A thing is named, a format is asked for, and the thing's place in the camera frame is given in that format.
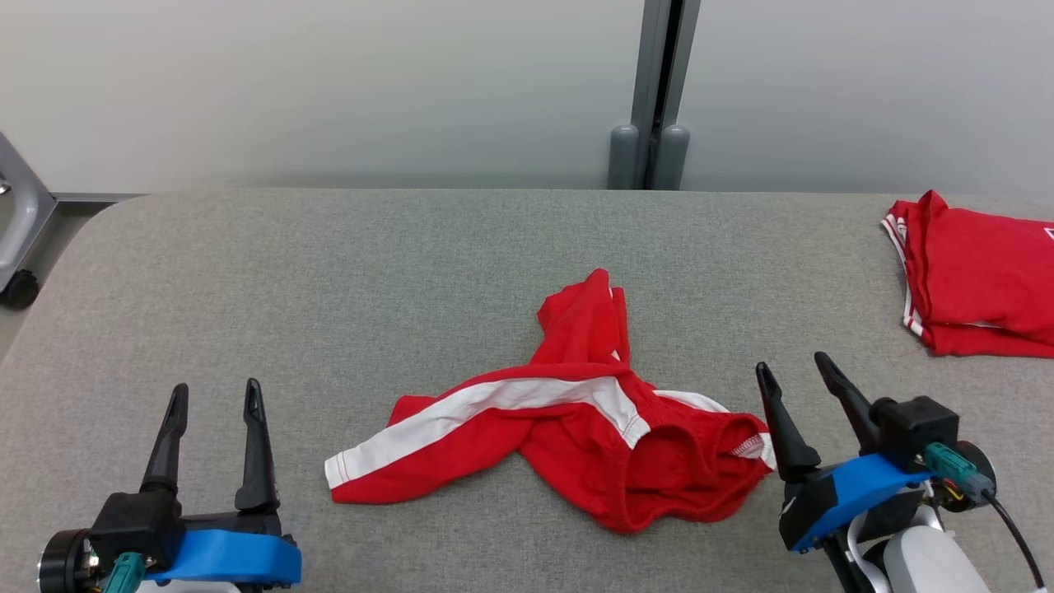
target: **red cloth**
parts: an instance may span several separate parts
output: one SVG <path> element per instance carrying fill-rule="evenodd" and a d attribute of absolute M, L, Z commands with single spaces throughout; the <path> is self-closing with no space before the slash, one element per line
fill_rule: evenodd
<path fill-rule="evenodd" d="M 904 263 L 904 325 L 935 355 L 1054 358 L 1054 222 L 949 207 L 935 191 L 882 220 Z"/>
<path fill-rule="evenodd" d="M 404 396 L 388 429 L 327 460 L 333 500 L 425 496 L 519 451 L 598 522 L 632 533 L 663 515 L 724 519 L 775 467 L 758 418 L 633 373 L 607 271 L 549 296 L 538 319 L 545 338 L 527 365 Z"/>

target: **gray fabric surface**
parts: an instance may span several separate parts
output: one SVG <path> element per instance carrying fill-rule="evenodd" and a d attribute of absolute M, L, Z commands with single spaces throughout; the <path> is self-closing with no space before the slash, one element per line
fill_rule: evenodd
<path fill-rule="evenodd" d="M 958 411 L 1050 573 L 1054 362 L 928 356 L 900 325 L 900 263 L 878 225 L 894 198 L 230 190 L 115 205 L 70 244 L 0 367 L 0 574 L 32 590 L 52 533 L 137 487 L 180 381 L 184 512 L 232 508 L 252 376 L 305 592 L 838 590 L 822 554 L 783 549 L 775 477 L 727 521 L 665 519 L 632 537 L 518 456 L 408 503 L 329 499 L 328 456 L 379 431 L 402 394 L 526 361 L 545 296 L 601 265 L 626 288 L 641 376 L 761 415 L 753 369 L 765 360 L 826 461 L 857 446 L 816 350 L 873 399 L 930 395 Z M 994 512 L 946 520 L 993 590 L 1029 590 Z"/>

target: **metal stand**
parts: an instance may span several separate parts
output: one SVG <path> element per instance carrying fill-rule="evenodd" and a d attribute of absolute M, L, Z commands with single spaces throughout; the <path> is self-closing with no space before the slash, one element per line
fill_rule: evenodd
<path fill-rule="evenodd" d="M 0 235 L 0 304 L 25 309 L 40 290 L 33 272 L 20 269 L 26 253 L 60 201 L 114 203 L 137 194 L 52 195 L 7 137 L 0 133 L 0 198 L 15 200 L 15 213 Z"/>

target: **gray chair leg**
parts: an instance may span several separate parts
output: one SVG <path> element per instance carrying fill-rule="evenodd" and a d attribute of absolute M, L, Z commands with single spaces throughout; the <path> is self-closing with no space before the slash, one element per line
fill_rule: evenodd
<path fill-rule="evenodd" d="M 0 133 L 0 199 L 11 196 L 15 213 L 0 235 L 0 300 L 26 308 L 36 298 L 36 278 L 19 264 L 55 211 L 55 198 L 30 169 L 7 137 Z"/>

